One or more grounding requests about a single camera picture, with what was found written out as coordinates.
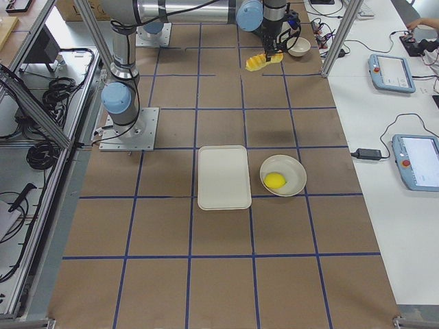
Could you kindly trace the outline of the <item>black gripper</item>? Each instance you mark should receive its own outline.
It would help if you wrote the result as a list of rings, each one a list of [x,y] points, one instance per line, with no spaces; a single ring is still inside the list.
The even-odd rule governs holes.
[[[261,41],[265,52],[265,62],[271,63],[273,54],[281,52],[278,35],[281,33],[282,21],[263,21],[261,24]]]

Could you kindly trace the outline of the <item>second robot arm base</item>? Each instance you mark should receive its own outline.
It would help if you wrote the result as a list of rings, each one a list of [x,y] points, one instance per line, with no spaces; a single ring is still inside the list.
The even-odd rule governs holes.
[[[143,28],[143,31],[147,34],[160,36],[162,34],[162,30],[164,28],[164,23],[154,21],[154,22],[145,24],[142,28]]]

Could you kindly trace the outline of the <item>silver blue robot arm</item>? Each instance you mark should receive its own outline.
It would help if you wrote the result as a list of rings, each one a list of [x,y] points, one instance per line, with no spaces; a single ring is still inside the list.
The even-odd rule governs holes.
[[[159,107],[159,148],[244,141],[257,111],[286,111],[278,36],[284,1],[104,1],[113,30],[112,74],[148,82]]]

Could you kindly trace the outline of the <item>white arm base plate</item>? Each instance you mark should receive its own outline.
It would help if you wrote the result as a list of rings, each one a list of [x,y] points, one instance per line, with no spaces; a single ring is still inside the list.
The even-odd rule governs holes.
[[[112,128],[104,130],[99,150],[153,151],[158,117],[159,108],[142,108],[137,122],[129,129],[129,126],[114,125],[108,114],[106,125],[112,125]]]

